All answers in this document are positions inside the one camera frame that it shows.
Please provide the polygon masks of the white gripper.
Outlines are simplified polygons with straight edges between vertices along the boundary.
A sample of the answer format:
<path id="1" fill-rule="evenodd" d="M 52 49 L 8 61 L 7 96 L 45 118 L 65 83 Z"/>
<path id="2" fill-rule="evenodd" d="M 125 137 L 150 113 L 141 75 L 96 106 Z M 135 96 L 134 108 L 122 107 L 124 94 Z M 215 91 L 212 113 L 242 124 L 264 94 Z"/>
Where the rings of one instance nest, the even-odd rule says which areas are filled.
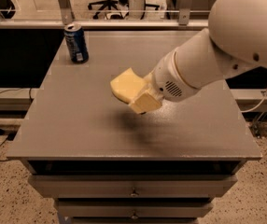
<path id="1" fill-rule="evenodd" d="M 175 50 L 163 57 L 154 69 L 145 76 L 145 80 L 150 90 L 143 91 L 129 103 L 129 107 L 136 114 L 161 108 L 162 100 L 181 102 L 199 91 L 199 89 L 189 85 L 179 74 Z"/>

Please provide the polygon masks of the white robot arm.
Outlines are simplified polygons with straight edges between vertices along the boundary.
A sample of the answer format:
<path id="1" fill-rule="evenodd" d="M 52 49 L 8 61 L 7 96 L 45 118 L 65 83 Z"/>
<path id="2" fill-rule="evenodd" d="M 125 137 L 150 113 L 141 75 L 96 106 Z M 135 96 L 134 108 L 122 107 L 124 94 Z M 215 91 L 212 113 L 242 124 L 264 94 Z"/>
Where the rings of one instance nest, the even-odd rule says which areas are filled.
<path id="1" fill-rule="evenodd" d="M 180 102 L 217 80 L 267 68 L 267 0 L 217 0 L 208 27 L 164 56 L 129 103 L 137 114 Z"/>

